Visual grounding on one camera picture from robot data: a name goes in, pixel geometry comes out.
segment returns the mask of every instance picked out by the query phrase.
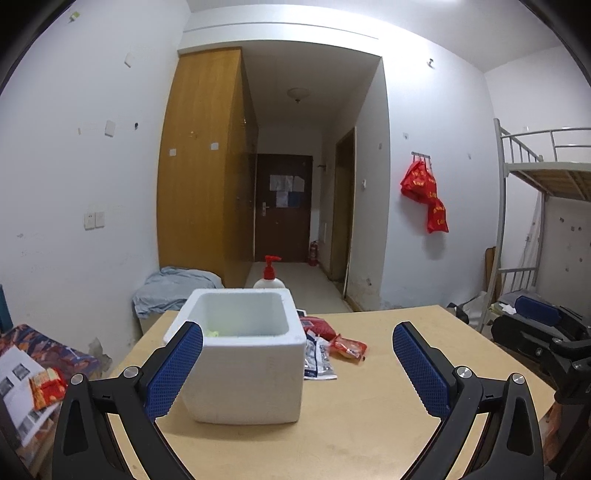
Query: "ceiling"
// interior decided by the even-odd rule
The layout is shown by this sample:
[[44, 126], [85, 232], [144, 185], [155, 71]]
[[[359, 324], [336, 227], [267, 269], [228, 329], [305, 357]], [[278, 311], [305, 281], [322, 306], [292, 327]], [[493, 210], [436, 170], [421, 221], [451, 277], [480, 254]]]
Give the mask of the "ceiling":
[[[260, 125], [324, 127], [379, 63], [368, 53], [313, 43], [249, 41], [241, 47]], [[296, 103], [287, 96], [295, 87], [311, 95]]]
[[483, 72], [545, 48], [558, 38], [519, 0], [187, 0], [192, 11], [250, 4], [337, 8], [405, 28]]

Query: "hanging red bag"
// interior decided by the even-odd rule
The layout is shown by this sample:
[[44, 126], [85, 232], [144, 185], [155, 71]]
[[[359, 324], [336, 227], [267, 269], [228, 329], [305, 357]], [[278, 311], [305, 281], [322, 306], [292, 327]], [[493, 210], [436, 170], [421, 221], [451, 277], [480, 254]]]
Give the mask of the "hanging red bag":
[[427, 213], [427, 232], [445, 232], [449, 233], [446, 220], [446, 210], [441, 200], [436, 199], [428, 207]]
[[415, 202], [429, 204], [437, 198], [435, 178], [429, 172], [425, 160], [416, 155], [400, 186], [401, 193]]

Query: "white styrofoam box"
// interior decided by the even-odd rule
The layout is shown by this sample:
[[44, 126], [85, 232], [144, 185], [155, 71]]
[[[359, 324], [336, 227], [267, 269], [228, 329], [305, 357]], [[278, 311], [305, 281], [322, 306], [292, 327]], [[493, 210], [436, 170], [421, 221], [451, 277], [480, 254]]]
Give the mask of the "white styrofoam box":
[[188, 320], [204, 334], [180, 392], [192, 418], [235, 425], [299, 419], [306, 336], [289, 290], [195, 290], [164, 343]]

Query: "wall switch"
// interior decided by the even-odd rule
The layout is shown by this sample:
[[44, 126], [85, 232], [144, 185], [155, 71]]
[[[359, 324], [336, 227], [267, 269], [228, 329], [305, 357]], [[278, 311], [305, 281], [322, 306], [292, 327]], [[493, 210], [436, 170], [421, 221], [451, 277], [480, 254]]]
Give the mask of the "wall switch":
[[84, 215], [84, 230], [94, 230], [95, 224], [95, 213], [87, 213]]
[[107, 120], [107, 124], [105, 125], [105, 135], [107, 137], [113, 137], [115, 135], [115, 122], [112, 120]]
[[134, 62], [134, 59], [135, 59], [135, 57], [134, 57], [134, 56], [133, 56], [131, 53], [128, 53], [128, 54], [125, 56], [125, 64], [126, 64], [126, 65], [127, 65], [129, 68], [131, 68], [131, 64]]
[[95, 212], [95, 227], [103, 228], [105, 226], [105, 213]]

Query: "wooden wardrobe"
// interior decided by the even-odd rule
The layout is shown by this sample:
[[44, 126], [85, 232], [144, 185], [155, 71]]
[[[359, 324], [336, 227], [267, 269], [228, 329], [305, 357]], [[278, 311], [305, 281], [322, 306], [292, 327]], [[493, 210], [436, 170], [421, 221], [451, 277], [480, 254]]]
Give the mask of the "wooden wardrobe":
[[258, 127], [239, 48], [178, 61], [158, 163], [160, 266], [244, 287], [252, 265]]

